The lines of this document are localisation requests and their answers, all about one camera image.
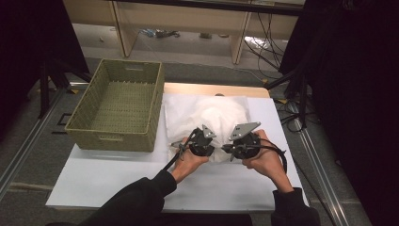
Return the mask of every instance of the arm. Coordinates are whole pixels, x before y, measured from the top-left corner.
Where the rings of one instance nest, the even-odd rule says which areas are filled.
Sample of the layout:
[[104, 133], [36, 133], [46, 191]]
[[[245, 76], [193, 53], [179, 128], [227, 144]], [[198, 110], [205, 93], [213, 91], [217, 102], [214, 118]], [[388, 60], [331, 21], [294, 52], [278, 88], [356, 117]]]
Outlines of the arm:
[[166, 195], [208, 159], [193, 155], [189, 149], [185, 150], [183, 158], [176, 161], [172, 173], [161, 170], [152, 180], [142, 178], [129, 184], [79, 225], [150, 225], [162, 211]]
[[[264, 130], [256, 131], [255, 134], [264, 139], [261, 141], [262, 145], [272, 146], [267, 141], [268, 138]], [[243, 164], [248, 169], [255, 169], [260, 174], [267, 176], [276, 185], [277, 190], [273, 192], [276, 210], [271, 217], [273, 226], [320, 225], [317, 211], [303, 202], [302, 189], [291, 186], [276, 152], [261, 149], [257, 156], [244, 159]]]

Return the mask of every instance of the hand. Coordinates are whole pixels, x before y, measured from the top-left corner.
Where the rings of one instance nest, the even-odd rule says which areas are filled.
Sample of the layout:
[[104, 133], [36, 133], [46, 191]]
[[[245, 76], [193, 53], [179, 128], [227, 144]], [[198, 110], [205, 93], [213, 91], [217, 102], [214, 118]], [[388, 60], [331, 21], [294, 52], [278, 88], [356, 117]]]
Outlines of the hand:
[[178, 158], [175, 162], [175, 167], [172, 171], [172, 176], [176, 183], [180, 183], [186, 176], [194, 172], [200, 165], [209, 161], [208, 156], [196, 156], [191, 153], [190, 149], [186, 148], [183, 156]]
[[[266, 141], [268, 138], [264, 130], [255, 131], [254, 134], [261, 138], [262, 145], [273, 147], [270, 142]], [[294, 191], [290, 180], [284, 172], [279, 155], [275, 151], [262, 148], [255, 157], [244, 159], [243, 165], [247, 166], [248, 169], [255, 169], [260, 174], [270, 178], [279, 192]]]

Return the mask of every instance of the green wicker basket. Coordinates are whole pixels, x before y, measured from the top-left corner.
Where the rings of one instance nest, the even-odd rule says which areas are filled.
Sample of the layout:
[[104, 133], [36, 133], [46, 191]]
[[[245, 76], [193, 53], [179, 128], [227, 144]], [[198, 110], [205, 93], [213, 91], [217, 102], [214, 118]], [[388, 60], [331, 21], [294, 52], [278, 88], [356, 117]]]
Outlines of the green wicker basket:
[[65, 130], [81, 149], [152, 152], [164, 84], [160, 62], [103, 59]]

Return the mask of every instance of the black jacket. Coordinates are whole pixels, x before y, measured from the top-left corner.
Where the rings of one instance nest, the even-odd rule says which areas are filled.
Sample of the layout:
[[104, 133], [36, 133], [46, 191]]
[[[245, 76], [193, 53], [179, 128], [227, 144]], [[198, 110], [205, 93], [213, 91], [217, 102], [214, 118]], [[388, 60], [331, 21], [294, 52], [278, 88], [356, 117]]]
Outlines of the black jacket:
[[[164, 197], [175, 189], [176, 181], [172, 175], [165, 170], [161, 170], [152, 180], [142, 178], [126, 186], [79, 225], [186, 225], [179, 222], [181, 218], [176, 217], [185, 215], [160, 217], [165, 203]], [[295, 188], [295, 191], [286, 194], [279, 194], [278, 191], [274, 191], [273, 195], [276, 204], [276, 210], [271, 217], [273, 226], [320, 225], [317, 211], [306, 206], [303, 202], [301, 188]], [[233, 215], [218, 216], [231, 218]], [[208, 225], [205, 222], [212, 220], [214, 218], [201, 218], [200, 221], [204, 223], [203, 225]], [[195, 225], [201, 225], [197, 219], [192, 222]]]

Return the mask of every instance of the white cloth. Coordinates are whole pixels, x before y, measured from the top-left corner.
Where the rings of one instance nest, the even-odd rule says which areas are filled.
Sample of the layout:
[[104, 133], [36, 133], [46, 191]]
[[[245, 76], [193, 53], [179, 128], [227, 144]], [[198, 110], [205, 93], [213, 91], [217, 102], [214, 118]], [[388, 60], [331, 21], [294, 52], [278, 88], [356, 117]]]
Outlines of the white cloth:
[[164, 99], [164, 106], [169, 143], [188, 137], [195, 128], [202, 129], [203, 124], [216, 134], [211, 142], [215, 147], [211, 162], [230, 159], [231, 155], [221, 149], [222, 145], [231, 143], [229, 136], [236, 124], [250, 120], [244, 96], [173, 95]]

